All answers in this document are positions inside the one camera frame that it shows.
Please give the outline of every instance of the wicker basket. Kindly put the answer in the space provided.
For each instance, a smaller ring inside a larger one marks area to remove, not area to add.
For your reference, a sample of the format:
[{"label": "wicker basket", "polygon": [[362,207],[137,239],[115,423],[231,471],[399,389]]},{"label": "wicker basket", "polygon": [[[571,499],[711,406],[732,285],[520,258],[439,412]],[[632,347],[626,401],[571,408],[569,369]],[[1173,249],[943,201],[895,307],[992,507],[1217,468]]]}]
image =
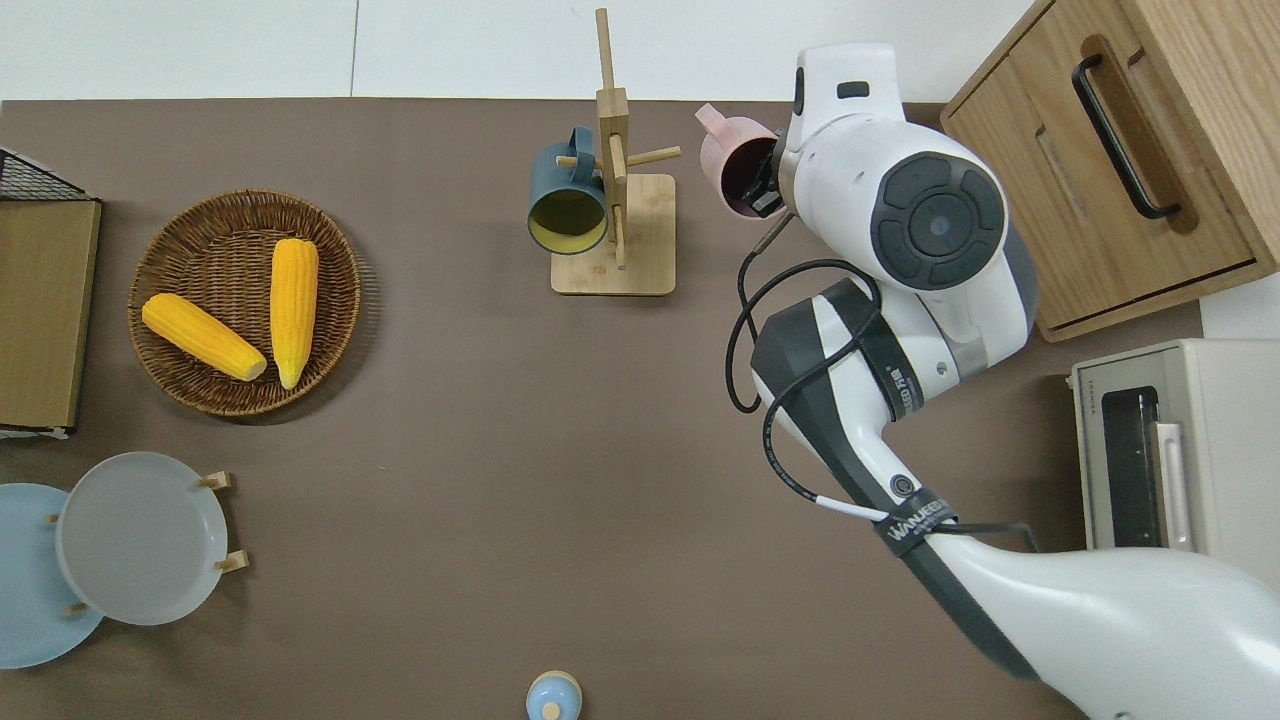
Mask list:
[{"label": "wicker basket", "polygon": [[[202,307],[271,357],[271,252],[301,237],[320,255],[311,359],[293,389],[274,363],[252,382],[237,380],[178,350],[142,324],[142,304],[174,292]],[[241,190],[188,208],[151,241],[129,291],[129,336],[151,379],[183,405],[211,415],[256,415],[297,400],[333,370],[360,314],[360,270],[338,225],[305,200]]]}]

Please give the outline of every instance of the brown tabletop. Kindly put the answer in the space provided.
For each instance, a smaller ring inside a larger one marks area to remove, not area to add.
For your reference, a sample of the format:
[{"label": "brown tabletop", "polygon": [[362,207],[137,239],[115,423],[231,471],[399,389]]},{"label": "brown tabletop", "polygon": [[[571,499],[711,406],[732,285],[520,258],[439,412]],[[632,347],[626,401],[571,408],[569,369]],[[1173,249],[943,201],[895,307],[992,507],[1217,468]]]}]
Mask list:
[{"label": "brown tabletop", "polygon": [[[705,184],[698,106],[631,105],[632,147],[685,149],[645,168],[677,182],[677,288],[617,299],[556,295],[524,229],[529,163],[591,123],[590,102],[5,102],[0,143],[105,209],[79,430],[0,441],[0,482],[70,489],[131,450],[225,469],[233,547],[253,564],[177,623],[105,620],[67,656],[0,673],[0,716],[516,719],[558,667],[598,720],[1078,717],[974,650],[865,523],[769,471],[759,414],[737,414],[722,378],[735,273],[764,227]],[[719,106],[786,124],[785,104]],[[165,222],[243,187],[333,215],[367,295],[314,396],[237,424],[151,383],[125,302]],[[828,255],[795,223],[753,286]],[[835,277],[796,279],[768,309]],[[1062,375],[1198,334],[1188,305],[1033,340],[888,441],[964,519],[1083,547]],[[780,452],[835,495],[799,445]]]}]

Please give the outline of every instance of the plate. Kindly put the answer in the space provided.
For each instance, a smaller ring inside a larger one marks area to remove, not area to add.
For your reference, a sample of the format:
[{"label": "plate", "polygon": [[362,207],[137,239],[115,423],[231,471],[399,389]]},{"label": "plate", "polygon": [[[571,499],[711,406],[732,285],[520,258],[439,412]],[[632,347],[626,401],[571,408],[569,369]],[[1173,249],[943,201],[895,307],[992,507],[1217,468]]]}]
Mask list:
[{"label": "plate", "polygon": [[45,521],[65,502],[58,488],[0,486],[0,670],[49,662],[102,621],[93,609],[65,614],[81,600],[58,568],[58,529]]},{"label": "plate", "polygon": [[95,465],[58,521],[68,584],[108,618],[160,625],[191,614],[221,577],[227,519],[200,474],[159,452]]},{"label": "plate", "polygon": [[[311,359],[293,389],[280,386],[275,363],[255,380],[238,380],[142,323],[142,305],[152,295],[174,292],[270,360],[271,254],[275,241],[285,237],[310,240],[320,256]],[[355,251],[329,215],[292,195],[239,190],[188,208],[151,241],[129,291],[129,337],[142,366],[169,397],[210,415],[256,415],[302,397],[333,370],[356,329],[360,302]]]}]

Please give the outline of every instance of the corn cob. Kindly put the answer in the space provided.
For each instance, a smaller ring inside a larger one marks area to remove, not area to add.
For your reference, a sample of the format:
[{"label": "corn cob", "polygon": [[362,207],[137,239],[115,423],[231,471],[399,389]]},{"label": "corn cob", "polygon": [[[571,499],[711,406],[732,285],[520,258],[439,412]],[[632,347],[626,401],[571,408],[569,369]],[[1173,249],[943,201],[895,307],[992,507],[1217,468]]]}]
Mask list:
[{"label": "corn cob", "polygon": [[142,305],[142,323],[183,352],[239,380],[252,380],[266,369],[266,357],[252,345],[172,292],[152,295]]},{"label": "corn cob", "polygon": [[280,384],[293,389],[311,356],[320,258],[315,243],[284,238],[271,254],[271,355]]}]

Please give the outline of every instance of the light blue bottle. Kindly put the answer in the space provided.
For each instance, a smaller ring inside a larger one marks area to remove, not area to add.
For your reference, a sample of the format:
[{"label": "light blue bottle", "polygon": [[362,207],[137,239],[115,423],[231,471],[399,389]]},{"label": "light blue bottle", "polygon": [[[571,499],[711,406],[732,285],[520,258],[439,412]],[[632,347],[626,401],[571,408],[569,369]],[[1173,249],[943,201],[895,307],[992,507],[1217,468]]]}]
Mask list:
[{"label": "light blue bottle", "polygon": [[525,697],[529,720],[577,720],[582,712],[582,688],[568,673],[543,673]]}]

